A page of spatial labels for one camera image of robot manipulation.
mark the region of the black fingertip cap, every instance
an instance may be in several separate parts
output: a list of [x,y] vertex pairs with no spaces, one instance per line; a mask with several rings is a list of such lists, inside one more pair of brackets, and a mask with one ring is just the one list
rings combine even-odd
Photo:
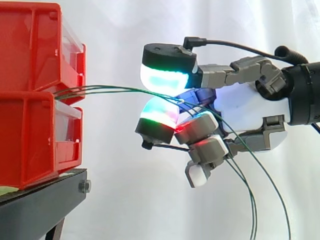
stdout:
[[180,45],[150,43],[144,46],[142,64],[162,71],[190,74],[195,66],[197,55],[184,53]]
[[[166,144],[170,144],[175,134],[173,128],[147,118],[139,119],[135,132],[140,134],[142,138],[146,136],[148,139],[154,140],[154,142]],[[142,147],[147,148],[148,146],[144,143]]]
[[141,147],[143,147],[144,149],[147,149],[147,150],[151,150],[153,146],[154,146],[154,144],[152,142],[148,142],[146,140],[143,140],[143,142],[141,144]]

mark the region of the black cable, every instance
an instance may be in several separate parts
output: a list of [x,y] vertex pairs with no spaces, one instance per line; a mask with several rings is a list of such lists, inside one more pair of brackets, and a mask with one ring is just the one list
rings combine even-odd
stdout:
[[189,152],[189,150],[190,150],[189,148],[167,145],[167,144],[155,144],[155,145],[153,145],[153,147],[164,148],[164,149],[173,149],[173,150],[179,150],[179,151],[183,151],[183,152]]
[[312,123],[311,126],[320,134],[320,127],[316,123]]
[[286,46],[278,46],[274,50],[274,55],[282,58],[284,61],[294,66],[309,63],[307,58],[301,53],[291,50]]
[[269,59],[274,59],[274,60],[285,62],[287,64],[291,64],[291,62],[288,62],[287,59],[284,57],[275,56],[273,54],[269,54],[269,53],[254,49],[252,47],[241,45],[241,44],[238,44],[235,42],[221,41],[221,40],[208,40],[206,38],[189,37],[189,36],[184,38],[183,47],[186,49],[189,49],[189,50],[192,50],[193,47],[201,47],[201,46],[206,46],[206,45],[228,46],[228,47],[232,47],[232,48],[236,48],[236,49],[245,50],[245,51],[248,51],[253,54],[257,54],[257,55],[260,55],[260,56],[263,56],[263,57],[266,57]]
[[279,61],[287,63],[282,57],[275,56],[273,54],[269,54],[269,53],[266,53],[266,52],[263,52],[263,51],[248,47],[248,46],[244,46],[244,45],[241,45],[241,44],[238,44],[238,43],[234,43],[234,42],[220,41],[220,40],[207,40],[206,44],[207,45],[229,46],[229,47],[232,47],[232,48],[245,50],[245,51],[248,51],[248,52],[251,52],[253,54],[257,54],[257,55],[260,55],[260,56],[263,56],[263,57],[266,57],[266,58],[269,58],[269,59],[279,60]]

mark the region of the black cylindrical motor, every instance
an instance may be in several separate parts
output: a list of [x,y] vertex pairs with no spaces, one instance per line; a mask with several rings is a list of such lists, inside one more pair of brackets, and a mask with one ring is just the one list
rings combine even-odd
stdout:
[[320,122],[320,62],[282,69],[290,94],[290,125]]

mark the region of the black metal stand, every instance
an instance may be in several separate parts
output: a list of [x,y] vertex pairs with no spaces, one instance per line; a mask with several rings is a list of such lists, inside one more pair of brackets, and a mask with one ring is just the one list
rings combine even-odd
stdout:
[[34,188],[0,196],[0,239],[59,240],[64,218],[85,198],[86,169]]

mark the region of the cable connector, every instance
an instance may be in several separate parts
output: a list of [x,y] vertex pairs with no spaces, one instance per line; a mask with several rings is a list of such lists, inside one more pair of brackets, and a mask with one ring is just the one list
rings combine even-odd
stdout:
[[195,47],[201,47],[205,45],[207,45],[207,39],[197,36],[186,36],[183,41],[183,47],[189,50],[192,50]]
[[278,46],[274,50],[274,55],[283,59],[283,61],[294,66],[300,64],[307,64],[308,60],[301,53],[291,50],[286,46]]

